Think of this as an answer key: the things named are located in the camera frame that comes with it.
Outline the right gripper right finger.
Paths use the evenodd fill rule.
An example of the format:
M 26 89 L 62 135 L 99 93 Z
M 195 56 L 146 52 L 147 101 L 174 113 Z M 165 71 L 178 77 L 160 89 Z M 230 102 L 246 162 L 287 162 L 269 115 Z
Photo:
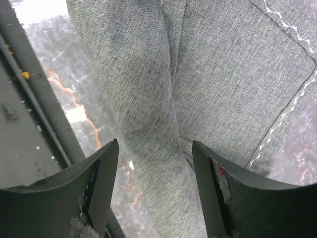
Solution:
M 194 141 L 192 154 L 210 238 L 314 238 L 317 186 L 257 175 Z

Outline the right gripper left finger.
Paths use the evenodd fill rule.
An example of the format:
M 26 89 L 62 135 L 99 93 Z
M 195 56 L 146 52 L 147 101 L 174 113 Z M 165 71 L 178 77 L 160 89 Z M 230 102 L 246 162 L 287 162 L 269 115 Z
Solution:
M 30 186 L 0 191 L 2 238 L 103 238 L 110 212 L 119 145 Z

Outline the grey cloth napkin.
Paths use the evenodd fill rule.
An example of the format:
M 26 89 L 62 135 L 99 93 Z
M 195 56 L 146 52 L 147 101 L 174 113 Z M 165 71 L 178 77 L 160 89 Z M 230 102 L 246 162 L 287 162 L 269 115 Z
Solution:
M 69 0 L 162 238 L 204 237 L 198 140 L 268 176 L 317 85 L 297 0 Z

